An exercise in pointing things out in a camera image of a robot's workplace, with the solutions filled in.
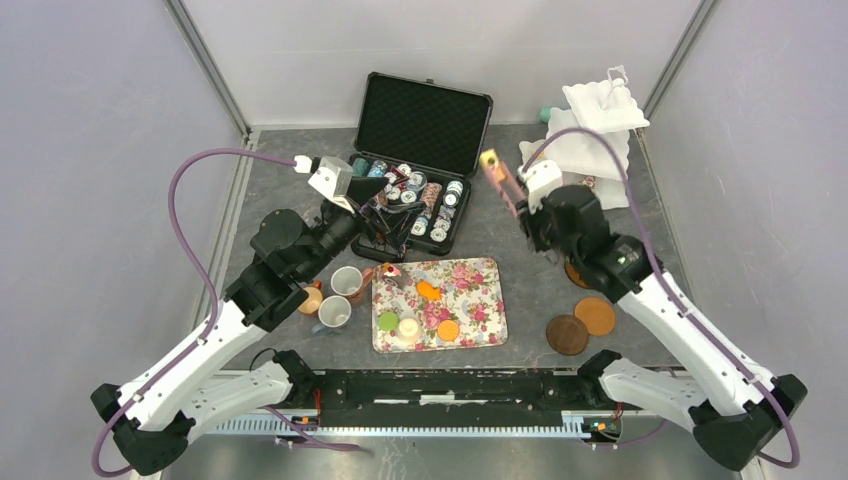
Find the cream round pudding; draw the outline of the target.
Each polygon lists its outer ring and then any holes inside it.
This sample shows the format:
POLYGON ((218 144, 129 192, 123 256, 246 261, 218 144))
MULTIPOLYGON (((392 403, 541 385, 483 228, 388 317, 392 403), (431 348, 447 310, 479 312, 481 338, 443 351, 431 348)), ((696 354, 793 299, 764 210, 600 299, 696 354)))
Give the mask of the cream round pudding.
POLYGON ((415 318, 403 318, 396 328, 399 341, 415 344, 422 335, 421 323, 415 318))

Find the pink-handled metal tongs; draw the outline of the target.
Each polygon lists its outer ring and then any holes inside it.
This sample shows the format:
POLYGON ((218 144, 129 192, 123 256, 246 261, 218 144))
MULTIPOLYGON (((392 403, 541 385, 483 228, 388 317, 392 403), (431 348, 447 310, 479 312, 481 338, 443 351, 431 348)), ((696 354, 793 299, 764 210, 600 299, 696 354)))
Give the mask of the pink-handled metal tongs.
POLYGON ((513 217, 526 220, 529 215, 526 192, 508 166, 500 160, 496 168, 486 169, 481 165, 480 168, 513 217))

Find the yellow cake with green fruit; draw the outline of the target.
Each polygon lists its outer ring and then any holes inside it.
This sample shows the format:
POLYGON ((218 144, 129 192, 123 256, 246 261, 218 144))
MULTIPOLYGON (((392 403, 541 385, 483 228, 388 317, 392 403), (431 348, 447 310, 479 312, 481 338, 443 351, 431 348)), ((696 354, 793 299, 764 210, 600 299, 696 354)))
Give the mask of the yellow cake with green fruit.
POLYGON ((499 165, 500 160, 495 150, 489 149, 480 154, 479 162, 483 168, 493 169, 499 165))

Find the yellow round biscuit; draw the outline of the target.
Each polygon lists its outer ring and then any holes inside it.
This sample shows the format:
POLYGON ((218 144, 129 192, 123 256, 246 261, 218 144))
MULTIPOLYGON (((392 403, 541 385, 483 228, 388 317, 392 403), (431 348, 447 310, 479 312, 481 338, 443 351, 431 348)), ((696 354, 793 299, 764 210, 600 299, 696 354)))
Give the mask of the yellow round biscuit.
POLYGON ((459 335, 460 327, 454 320, 443 320, 437 327, 437 336, 444 342, 453 342, 459 335))

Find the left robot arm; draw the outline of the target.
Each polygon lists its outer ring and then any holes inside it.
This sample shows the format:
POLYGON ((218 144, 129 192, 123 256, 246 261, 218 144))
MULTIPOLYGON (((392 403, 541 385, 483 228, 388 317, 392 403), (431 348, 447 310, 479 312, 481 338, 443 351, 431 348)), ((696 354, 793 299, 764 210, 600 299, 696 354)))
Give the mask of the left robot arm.
POLYGON ((241 413, 284 401, 306 405, 313 379, 271 360, 257 377, 239 377, 216 390, 203 383, 237 353, 274 331, 307 299, 306 284, 361 236, 406 242, 423 202, 384 205, 385 178, 333 180, 314 174, 320 215, 307 223, 291 209, 266 215, 251 239, 252 262, 223 295, 213 294, 209 315, 168 354, 122 385, 104 383, 91 401, 106 426, 95 442, 111 438, 126 467, 121 474, 158 473, 212 427, 241 413))

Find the chocolate cake slice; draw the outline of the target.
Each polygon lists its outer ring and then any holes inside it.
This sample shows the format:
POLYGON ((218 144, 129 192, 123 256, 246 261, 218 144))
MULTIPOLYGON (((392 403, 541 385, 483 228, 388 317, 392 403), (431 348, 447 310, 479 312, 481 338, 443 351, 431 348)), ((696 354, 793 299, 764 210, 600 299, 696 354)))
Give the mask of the chocolate cake slice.
POLYGON ((400 267, 389 262, 379 267, 379 278, 393 288, 402 289, 407 284, 407 274, 400 267))

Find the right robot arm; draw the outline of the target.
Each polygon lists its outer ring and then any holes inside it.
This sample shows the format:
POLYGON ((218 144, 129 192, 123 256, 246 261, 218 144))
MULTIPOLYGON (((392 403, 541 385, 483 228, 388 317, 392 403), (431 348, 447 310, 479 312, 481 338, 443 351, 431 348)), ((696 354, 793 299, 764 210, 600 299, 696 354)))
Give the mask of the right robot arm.
POLYGON ((653 252, 647 232, 612 231, 586 186, 553 189, 538 204, 521 200, 516 217, 537 251, 554 251, 582 281, 647 328, 691 375, 690 384, 604 350, 577 382, 591 408, 610 401, 639 406, 689 431, 722 467, 740 471, 754 458, 795 468, 790 419, 808 394, 793 374, 777 376, 734 345, 682 292, 653 252))

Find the green round macaron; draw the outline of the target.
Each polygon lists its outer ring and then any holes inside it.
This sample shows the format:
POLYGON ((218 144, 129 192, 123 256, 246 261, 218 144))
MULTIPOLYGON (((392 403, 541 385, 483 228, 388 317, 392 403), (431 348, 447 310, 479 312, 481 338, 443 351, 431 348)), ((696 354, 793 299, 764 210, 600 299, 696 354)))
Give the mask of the green round macaron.
POLYGON ((399 316, 395 312, 382 312, 377 319, 378 328, 381 331, 392 332, 397 329, 400 322, 399 316))

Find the orange pastry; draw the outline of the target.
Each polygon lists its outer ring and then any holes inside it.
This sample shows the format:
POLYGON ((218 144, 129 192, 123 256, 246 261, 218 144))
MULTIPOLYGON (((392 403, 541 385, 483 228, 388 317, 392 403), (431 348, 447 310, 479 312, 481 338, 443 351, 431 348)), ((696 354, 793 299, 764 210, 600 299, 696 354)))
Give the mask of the orange pastry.
POLYGON ((417 282, 416 291, 421 297, 428 301, 440 301, 442 298, 441 289, 427 281, 417 282))

